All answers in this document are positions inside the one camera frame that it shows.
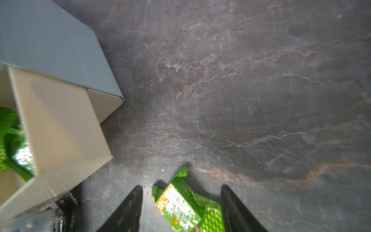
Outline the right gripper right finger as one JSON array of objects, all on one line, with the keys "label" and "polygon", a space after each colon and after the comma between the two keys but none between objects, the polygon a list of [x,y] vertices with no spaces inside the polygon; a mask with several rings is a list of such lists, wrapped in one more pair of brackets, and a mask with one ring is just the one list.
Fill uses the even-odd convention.
[{"label": "right gripper right finger", "polygon": [[221,210],[226,232],[268,232],[228,185],[221,186]]}]

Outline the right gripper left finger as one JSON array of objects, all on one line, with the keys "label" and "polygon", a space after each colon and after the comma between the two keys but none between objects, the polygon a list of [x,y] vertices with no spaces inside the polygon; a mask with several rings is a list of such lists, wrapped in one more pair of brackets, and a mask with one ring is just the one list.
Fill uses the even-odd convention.
[{"label": "right gripper left finger", "polygon": [[143,187],[136,186],[98,232],[138,232],[143,204]]}]

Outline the green cookie pack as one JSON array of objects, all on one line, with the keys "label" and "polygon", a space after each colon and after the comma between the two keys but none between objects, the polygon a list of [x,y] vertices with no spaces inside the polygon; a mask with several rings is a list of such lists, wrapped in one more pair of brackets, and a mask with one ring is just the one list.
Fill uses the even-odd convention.
[{"label": "green cookie pack", "polygon": [[1,107],[1,172],[10,169],[26,182],[35,175],[31,147],[18,113]]},{"label": "green cookie pack", "polygon": [[224,232],[221,205],[196,194],[184,181],[188,168],[179,168],[165,189],[152,186],[155,206],[175,232]]}]

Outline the cream drawer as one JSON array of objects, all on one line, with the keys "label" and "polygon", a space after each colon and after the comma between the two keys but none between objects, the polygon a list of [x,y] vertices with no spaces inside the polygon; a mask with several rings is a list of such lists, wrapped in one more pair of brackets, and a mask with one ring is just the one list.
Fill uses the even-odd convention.
[{"label": "cream drawer", "polygon": [[35,176],[1,173],[1,219],[54,202],[111,158],[85,88],[1,66],[1,106],[18,112]]}]

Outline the light blue drawer cabinet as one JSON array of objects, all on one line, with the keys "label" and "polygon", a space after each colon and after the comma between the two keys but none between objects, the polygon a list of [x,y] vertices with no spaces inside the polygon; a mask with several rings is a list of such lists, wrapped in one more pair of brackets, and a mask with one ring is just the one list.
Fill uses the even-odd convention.
[{"label": "light blue drawer cabinet", "polygon": [[84,87],[99,122],[124,102],[94,31],[52,1],[1,1],[1,64]]}]

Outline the black cookie pack left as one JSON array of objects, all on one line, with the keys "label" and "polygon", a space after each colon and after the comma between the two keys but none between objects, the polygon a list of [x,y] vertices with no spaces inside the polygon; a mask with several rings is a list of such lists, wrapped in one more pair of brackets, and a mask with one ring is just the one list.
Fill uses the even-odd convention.
[{"label": "black cookie pack left", "polygon": [[57,209],[53,232],[75,232],[76,212],[79,203],[71,192],[56,201]]}]

